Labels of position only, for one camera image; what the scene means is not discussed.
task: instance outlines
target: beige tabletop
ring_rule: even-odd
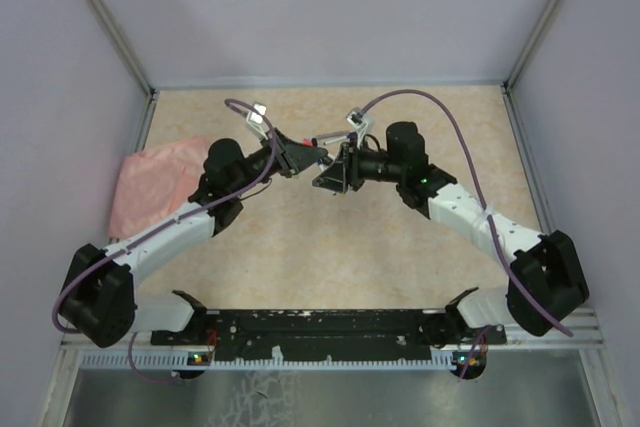
[[[231,137],[245,154],[259,148],[227,97],[267,105],[285,135],[301,140],[344,130],[346,113],[392,87],[164,91],[147,146],[193,135]],[[498,86],[425,87],[453,112],[488,201],[507,217],[538,228],[533,203]],[[431,162],[473,192],[449,121],[424,98],[386,100],[371,113],[374,134],[411,120]],[[335,153],[337,145],[331,150]],[[311,187],[317,168],[274,179],[245,202],[226,231],[180,254],[142,286],[184,290],[210,308],[428,308],[463,290],[506,283],[502,269],[457,233],[407,208],[391,184],[368,182],[333,196]]]

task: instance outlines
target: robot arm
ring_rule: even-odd
[[[366,180],[392,182],[403,202],[428,219],[454,229],[480,250],[510,270],[528,293],[555,319],[563,319],[589,297],[589,290],[571,239],[556,231],[543,235],[483,208],[456,179],[429,163],[424,138],[413,122],[396,122],[386,131],[387,150],[373,150],[366,142],[372,119],[350,113],[347,117],[356,136],[341,145],[340,153],[313,185],[345,193],[359,190]],[[491,232],[491,215],[497,242]],[[508,289],[469,292],[457,309],[471,328],[516,321],[533,335],[552,327],[510,280]]]
[[[292,177],[327,155],[325,149],[294,142],[277,129],[273,135],[276,160],[263,182],[275,174]],[[266,136],[262,143],[260,150],[245,157],[236,141],[218,140],[209,149],[198,189],[170,217],[104,249],[91,244],[79,249],[63,289],[97,262],[113,258],[70,292],[59,314],[99,347],[113,345],[128,332],[182,331],[194,314],[192,301],[175,294],[137,295],[136,289],[180,252],[215,237],[236,219],[243,208],[240,199],[205,206],[258,177],[272,154],[273,143]]]

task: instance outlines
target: folded pink fabric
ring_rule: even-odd
[[[198,187],[211,140],[195,136],[153,147],[122,164],[109,235],[126,239],[168,216]]]

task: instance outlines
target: wall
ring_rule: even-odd
[[[640,391],[630,361],[640,344],[638,32],[638,0],[565,0],[516,88],[555,222],[576,240],[629,400]],[[640,422],[640,405],[630,406]]]
[[[504,80],[546,0],[106,0],[158,87]]]
[[[144,96],[84,0],[0,0],[0,412],[32,426],[75,249],[104,242]]]

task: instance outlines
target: black wire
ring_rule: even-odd
[[[264,192],[265,190],[267,190],[271,186],[272,182],[273,182],[273,179],[269,178],[269,181],[267,182],[267,185],[265,185],[263,188],[261,188],[258,192],[254,192],[253,194],[247,195],[246,197],[242,197],[240,200],[244,201],[244,200],[250,199],[251,197],[255,197],[258,194],[261,194],[262,192]]]
[[[382,147],[380,147],[380,141],[374,135],[371,135],[371,134],[367,134],[364,136],[365,139],[367,137],[370,138],[374,144],[376,144],[376,147],[378,148],[378,152],[382,152]]]

